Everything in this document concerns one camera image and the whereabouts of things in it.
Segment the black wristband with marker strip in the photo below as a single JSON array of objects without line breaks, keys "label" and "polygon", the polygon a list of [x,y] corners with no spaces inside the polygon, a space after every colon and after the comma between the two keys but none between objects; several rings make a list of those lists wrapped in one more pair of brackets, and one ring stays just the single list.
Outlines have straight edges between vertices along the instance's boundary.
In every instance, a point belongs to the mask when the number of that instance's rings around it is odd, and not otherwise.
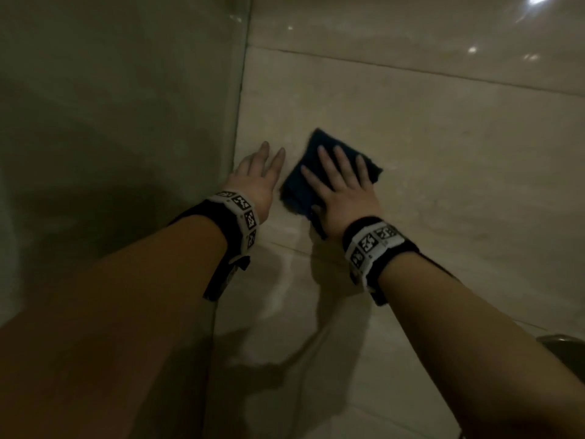
[{"label": "black wristband with marker strip", "polygon": [[169,225],[192,215],[213,221],[226,238],[228,248],[203,298],[217,302],[235,273],[250,265],[250,251],[255,244],[260,219],[253,201],[238,191],[223,190],[180,213]]},{"label": "black wristband with marker strip", "polygon": [[451,277],[443,266],[424,255],[418,246],[396,227],[377,216],[365,216],[351,223],[342,237],[352,283],[370,295],[378,307],[388,304],[378,280],[386,265],[400,254],[413,252]]}]

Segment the person's right forearm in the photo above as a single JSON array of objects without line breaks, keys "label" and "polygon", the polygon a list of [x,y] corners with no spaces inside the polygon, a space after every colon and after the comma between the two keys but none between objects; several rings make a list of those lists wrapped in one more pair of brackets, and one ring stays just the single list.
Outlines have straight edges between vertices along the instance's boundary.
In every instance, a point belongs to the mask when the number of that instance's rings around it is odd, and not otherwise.
[{"label": "person's right forearm", "polygon": [[415,253],[378,282],[466,439],[585,439],[585,385],[510,317]]}]

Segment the person's left forearm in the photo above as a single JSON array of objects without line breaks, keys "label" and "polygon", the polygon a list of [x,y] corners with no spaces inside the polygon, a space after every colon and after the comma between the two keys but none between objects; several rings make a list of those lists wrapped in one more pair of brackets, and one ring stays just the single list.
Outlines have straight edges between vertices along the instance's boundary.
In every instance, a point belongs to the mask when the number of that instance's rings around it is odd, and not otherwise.
[{"label": "person's left forearm", "polygon": [[0,439],[127,439],[227,247],[213,221],[189,216],[0,328]]}]

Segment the dark blue cleaning cloth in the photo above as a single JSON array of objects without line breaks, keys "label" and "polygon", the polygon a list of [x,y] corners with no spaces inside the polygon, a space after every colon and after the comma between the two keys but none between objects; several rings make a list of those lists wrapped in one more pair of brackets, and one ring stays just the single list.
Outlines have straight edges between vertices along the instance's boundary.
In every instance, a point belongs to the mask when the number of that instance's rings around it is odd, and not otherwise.
[{"label": "dark blue cleaning cloth", "polygon": [[289,211],[306,217],[321,239],[326,240],[326,232],[323,229],[318,214],[314,211],[314,206],[325,208],[325,203],[311,185],[308,184],[301,172],[302,167],[308,168],[322,183],[328,188],[332,188],[326,171],[319,160],[318,148],[321,146],[325,148],[336,167],[339,167],[339,163],[335,158],[334,149],[335,147],[340,147],[347,156],[355,173],[357,172],[356,159],[358,155],[361,155],[364,159],[369,179],[373,184],[378,181],[383,169],[365,154],[334,138],[324,130],[316,128],[311,133],[304,154],[282,184],[280,198]]}]

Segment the person's left hand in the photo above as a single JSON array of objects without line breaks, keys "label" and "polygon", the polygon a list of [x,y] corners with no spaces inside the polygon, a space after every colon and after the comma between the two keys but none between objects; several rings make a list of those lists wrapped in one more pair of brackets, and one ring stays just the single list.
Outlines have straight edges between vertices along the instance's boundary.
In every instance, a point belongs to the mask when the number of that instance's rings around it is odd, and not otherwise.
[{"label": "person's left hand", "polygon": [[285,148],[280,148],[271,160],[269,157],[270,145],[264,141],[256,152],[240,162],[222,186],[223,190],[240,192],[251,199],[260,224],[269,216],[275,186],[285,162]]}]

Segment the person's right hand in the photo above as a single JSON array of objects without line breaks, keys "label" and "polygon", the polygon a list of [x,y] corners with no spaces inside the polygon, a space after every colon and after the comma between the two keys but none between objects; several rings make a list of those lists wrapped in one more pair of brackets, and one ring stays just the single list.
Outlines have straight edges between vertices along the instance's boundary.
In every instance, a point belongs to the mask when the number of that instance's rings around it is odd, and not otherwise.
[{"label": "person's right hand", "polygon": [[317,206],[314,210],[318,214],[327,237],[341,241],[351,223],[365,216],[381,218],[383,213],[375,191],[361,189],[359,176],[352,169],[343,150],[335,147],[334,154],[339,163],[338,169],[344,178],[343,190],[328,188],[306,167],[302,167],[301,172],[325,203],[325,208]]}]

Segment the dark round object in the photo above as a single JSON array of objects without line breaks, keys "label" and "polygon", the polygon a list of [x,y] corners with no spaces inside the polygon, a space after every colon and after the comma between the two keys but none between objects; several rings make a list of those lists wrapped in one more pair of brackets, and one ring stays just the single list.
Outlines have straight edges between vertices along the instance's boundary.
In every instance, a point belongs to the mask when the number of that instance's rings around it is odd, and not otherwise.
[{"label": "dark round object", "polygon": [[537,341],[554,354],[581,383],[585,384],[585,341],[565,334],[537,337]]}]

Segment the clear glass panel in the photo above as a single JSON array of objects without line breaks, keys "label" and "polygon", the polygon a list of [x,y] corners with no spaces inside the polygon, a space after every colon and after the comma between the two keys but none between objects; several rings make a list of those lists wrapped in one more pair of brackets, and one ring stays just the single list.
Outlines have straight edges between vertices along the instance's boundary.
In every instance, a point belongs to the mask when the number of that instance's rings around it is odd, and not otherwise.
[{"label": "clear glass panel", "polygon": [[0,326],[232,168],[252,0],[0,0]]}]

